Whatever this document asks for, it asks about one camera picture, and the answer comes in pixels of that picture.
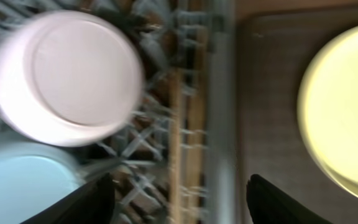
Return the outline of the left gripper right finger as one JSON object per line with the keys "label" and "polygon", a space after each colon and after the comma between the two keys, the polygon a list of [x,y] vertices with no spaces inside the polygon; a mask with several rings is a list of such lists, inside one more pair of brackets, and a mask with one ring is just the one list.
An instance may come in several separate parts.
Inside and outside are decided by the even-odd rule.
{"label": "left gripper right finger", "polygon": [[246,201],[254,224],[331,224],[258,174],[247,182]]}

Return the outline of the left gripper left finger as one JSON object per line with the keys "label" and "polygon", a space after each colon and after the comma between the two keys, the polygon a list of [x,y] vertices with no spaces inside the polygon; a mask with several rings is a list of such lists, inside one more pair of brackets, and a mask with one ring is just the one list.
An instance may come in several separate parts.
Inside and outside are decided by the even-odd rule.
{"label": "left gripper left finger", "polygon": [[114,207],[114,184],[112,177],[106,174],[22,224],[108,224]]}

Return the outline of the pink white bowl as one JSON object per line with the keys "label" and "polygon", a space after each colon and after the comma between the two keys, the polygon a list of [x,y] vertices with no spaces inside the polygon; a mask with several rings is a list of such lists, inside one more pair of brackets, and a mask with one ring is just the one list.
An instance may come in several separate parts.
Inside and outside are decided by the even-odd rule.
{"label": "pink white bowl", "polygon": [[144,81],[129,38],[91,14],[45,12],[0,38],[0,117],[36,141],[83,146],[117,132]]}

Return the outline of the wooden chopstick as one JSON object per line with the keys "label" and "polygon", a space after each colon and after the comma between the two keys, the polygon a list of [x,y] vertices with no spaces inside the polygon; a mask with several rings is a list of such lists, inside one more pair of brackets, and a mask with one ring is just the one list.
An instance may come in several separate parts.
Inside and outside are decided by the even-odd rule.
{"label": "wooden chopstick", "polygon": [[181,224],[181,73],[170,77],[170,223]]}
{"label": "wooden chopstick", "polygon": [[188,209],[186,222],[197,224],[199,216],[199,192],[200,178],[203,168],[203,141],[206,110],[206,50],[208,43],[208,32],[206,29],[199,30],[197,40],[202,44],[195,51],[195,76],[196,93],[190,97],[188,108],[188,128],[192,133],[188,137],[190,149],[186,154],[185,187],[189,190],[189,196],[185,200]]}

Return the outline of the light blue bowl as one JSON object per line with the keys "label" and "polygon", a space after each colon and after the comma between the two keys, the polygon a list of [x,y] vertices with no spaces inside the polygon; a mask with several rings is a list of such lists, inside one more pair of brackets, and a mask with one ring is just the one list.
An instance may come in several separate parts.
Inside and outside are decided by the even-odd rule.
{"label": "light blue bowl", "polygon": [[83,185],[69,153],[33,142],[0,143],[0,223],[22,223]]}

